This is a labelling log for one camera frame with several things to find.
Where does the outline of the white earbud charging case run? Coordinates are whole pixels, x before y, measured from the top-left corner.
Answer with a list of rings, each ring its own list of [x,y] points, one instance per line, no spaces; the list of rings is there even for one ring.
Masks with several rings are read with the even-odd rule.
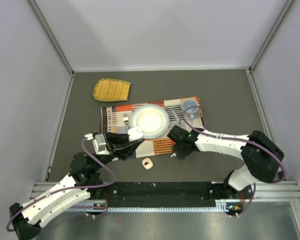
[[[152,162],[152,160],[147,157],[147,158],[144,158],[142,161],[141,161],[141,164],[142,166],[146,169],[146,170],[150,170],[153,168],[154,164]]]

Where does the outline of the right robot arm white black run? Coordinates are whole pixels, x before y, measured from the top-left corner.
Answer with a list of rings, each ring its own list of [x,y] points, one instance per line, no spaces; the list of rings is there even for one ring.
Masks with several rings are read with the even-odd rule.
[[[193,152],[213,152],[238,158],[244,165],[224,180],[223,192],[235,198],[256,182],[274,183],[284,153],[261,131],[248,135],[214,133],[203,128],[187,131],[177,125],[167,134],[174,142],[174,155],[185,160]]]

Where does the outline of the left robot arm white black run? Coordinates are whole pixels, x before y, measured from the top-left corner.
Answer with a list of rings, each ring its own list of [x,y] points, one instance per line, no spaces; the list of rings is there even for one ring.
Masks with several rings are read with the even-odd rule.
[[[32,240],[55,217],[77,203],[99,198],[104,188],[116,180],[104,183],[98,170],[107,167],[113,159],[126,160],[144,142],[144,133],[139,127],[127,133],[88,133],[82,141],[83,152],[76,153],[70,164],[70,172],[33,200],[14,203],[9,207],[8,232],[15,232],[19,240]]]

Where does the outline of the light blue mug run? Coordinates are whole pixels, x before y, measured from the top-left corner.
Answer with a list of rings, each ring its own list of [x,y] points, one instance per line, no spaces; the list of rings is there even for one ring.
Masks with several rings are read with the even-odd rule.
[[[184,112],[184,117],[187,120],[193,120],[196,112],[199,110],[199,104],[196,100],[188,98],[183,101],[181,108]]]

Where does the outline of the colourful patchwork placemat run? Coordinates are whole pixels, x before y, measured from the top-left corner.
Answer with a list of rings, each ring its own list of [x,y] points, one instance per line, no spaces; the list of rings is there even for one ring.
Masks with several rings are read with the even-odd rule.
[[[144,158],[173,152],[175,144],[168,138],[169,131],[178,123],[187,131],[191,128],[183,120],[182,104],[187,98],[152,101],[102,107],[100,133],[127,132],[124,116],[128,118],[130,128],[142,129],[145,141],[132,154],[131,158]]]

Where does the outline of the white round plate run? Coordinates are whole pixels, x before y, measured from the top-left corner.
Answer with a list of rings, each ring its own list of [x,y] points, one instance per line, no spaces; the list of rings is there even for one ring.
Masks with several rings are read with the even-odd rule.
[[[166,110],[156,104],[136,108],[129,118],[131,128],[140,127],[145,139],[155,139],[164,134],[170,123]]]

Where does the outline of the yellow woven cloth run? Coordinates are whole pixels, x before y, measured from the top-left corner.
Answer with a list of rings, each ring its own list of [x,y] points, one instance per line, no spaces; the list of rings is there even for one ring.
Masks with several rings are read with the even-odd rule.
[[[102,78],[94,86],[92,96],[100,102],[127,101],[131,83],[116,78]]]

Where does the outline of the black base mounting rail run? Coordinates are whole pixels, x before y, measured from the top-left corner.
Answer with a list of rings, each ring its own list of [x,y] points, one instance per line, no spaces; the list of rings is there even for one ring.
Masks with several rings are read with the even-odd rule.
[[[105,188],[112,208],[214,207],[215,200],[249,200],[252,188],[236,191],[223,182],[116,182]]]

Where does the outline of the aluminium frame front beam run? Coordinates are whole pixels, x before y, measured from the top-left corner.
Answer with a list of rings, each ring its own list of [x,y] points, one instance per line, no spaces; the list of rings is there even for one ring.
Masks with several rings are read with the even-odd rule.
[[[81,200],[71,212],[220,212],[237,216],[253,202],[300,202],[294,181],[258,182],[238,193],[221,182],[116,182],[98,197]]]

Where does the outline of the aluminium frame left post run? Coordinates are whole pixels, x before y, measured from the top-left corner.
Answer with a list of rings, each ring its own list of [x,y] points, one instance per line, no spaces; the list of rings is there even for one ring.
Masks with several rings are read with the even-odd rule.
[[[60,44],[57,41],[57,38],[55,37],[53,31],[51,30],[46,18],[44,17],[39,5],[37,4],[36,0],[27,0],[27,3],[29,4],[31,10],[33,11],[35,17],[39,21],[39,24],[41,25],[43,32],[45,33],[47,39],[49,40],[50,44],[52,45],[57,57],[67,70],[67,72],[73,76],[75,71],[71,67],[66,55],[64,54]]]

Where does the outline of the aluminium frame post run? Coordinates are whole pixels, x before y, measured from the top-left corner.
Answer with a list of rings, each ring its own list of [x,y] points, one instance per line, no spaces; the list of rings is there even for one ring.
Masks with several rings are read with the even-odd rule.
[[[269,45],[271,44],[272,40],[274,39],[276,33],[278,32],[279,28],[283,24],[284,20],[286,19],[289,12],[292,10],[295,0],[287,0],[280,11],[277,19],[275,20],[273,26],[271,27],[266,39],[264,40],[261,48],[259,49],[256,57],[254,58],[251,66],[248,68],[249,72],[252,74],[258,67],[261,59],[263,58],[264,54],[266,53]]]
[[[57,41],[57,38],[55,37],[53,31],[51,30],[46,18],[44,17],[39,5],[37,4],[36,0],[27,0],[27,3],[29,4],[31,10],[33,11],[35,17],[39,21],[39,24],[41,25],[43,32],[45,33],[47,39],[49,40],[50,44],[52,45],[57,57],[67,70],[67,72],[73,76],[75,71],[71,67],[66,55],[64,54],[60,44]]]

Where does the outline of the aluminium frame right post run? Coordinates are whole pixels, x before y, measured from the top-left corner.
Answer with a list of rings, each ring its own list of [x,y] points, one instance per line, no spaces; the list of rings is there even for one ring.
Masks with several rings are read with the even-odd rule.
[[[264,54],[266,53],[269,45],[271,44],[272,40],[274,39],[276,33],[278,32],[279,28],[283,24],[284,20],[286,19],[289,12],[292,10],[295,0],[287,0],[280,11],[277,19],[275,20],[273,26],[271,27],[266,39],[264,40],[261,48],[259,49],[256,57],[254,58],[251,66],[248,68],[249,72],[252,74],[258,67],[261,59],[263,58]]]

